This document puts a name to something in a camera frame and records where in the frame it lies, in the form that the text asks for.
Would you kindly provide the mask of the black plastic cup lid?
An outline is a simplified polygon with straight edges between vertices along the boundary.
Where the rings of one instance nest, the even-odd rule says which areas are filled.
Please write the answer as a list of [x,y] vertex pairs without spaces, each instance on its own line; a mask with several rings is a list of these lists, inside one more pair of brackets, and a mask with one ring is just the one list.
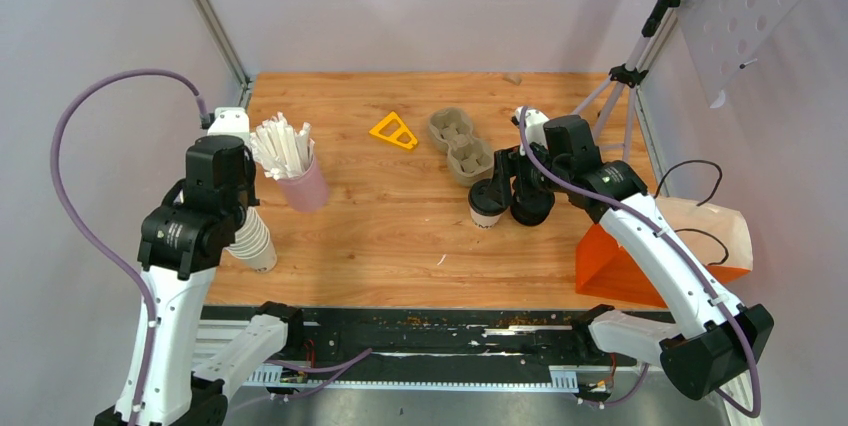
[[503,187],[492,179],[477,181],[468,192],[468,203],[472,212],[484,217],[502,215],[509,207],[510,197]]

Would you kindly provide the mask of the orange and white paper bag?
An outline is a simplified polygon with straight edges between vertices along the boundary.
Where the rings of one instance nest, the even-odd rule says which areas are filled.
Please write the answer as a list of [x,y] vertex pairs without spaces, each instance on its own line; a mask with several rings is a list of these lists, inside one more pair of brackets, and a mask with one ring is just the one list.
[[[675,233],[719,282],[753,270],[751,237],[741,212],[676,197],[660,196],[656,202]],[[579,294],[666,306],[629,253],[599,225],[591,226],[578,243],[575,274]]]

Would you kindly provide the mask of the white paper coffee cup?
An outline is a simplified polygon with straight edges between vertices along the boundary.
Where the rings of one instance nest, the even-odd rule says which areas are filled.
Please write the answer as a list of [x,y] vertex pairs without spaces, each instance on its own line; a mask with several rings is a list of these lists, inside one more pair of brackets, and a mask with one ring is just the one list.
[[480,213],[474,208],[470,208],[470,218],[472,223],[481,229],[490,229],[494,227],[501,219],[503,213],[489,214]]

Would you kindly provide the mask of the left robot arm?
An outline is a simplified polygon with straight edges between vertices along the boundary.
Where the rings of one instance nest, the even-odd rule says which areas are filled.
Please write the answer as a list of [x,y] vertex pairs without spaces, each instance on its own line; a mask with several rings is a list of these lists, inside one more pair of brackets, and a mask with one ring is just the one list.
[[236,136],[206,136],[188,148],[184,179],[142,222],[140,277],[152,298],[142,304],[124,389],[95,424],[221,425],[234,393],[264,361],[304,351],[302,310],[268,301],[215,356],[192,365],[222,252],[259,203],[255,175],[252,155]]

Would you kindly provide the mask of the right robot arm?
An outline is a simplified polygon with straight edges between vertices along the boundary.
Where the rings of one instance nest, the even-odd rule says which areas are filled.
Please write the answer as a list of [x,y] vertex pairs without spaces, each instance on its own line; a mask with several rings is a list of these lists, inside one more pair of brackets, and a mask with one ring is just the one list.
[[599,305],[578,321],[570,338],[575,357],[592,364],[614,353],[659,366],[692,400],[721,394],[745,374],[752,393],[745,413],[757,415],[758,363],[774,327],[771,313],[760,304],[744,304],[708,271],[634,169],[603,159],[585,119],[549,118],[520,107],[512,121],[520,142],[498,150],[493,175],[471,188],[473,219],[496,222],[510,213],[536,226],[547,219],[556,195],[565,194],[629,254],[672,316],[659,322]]

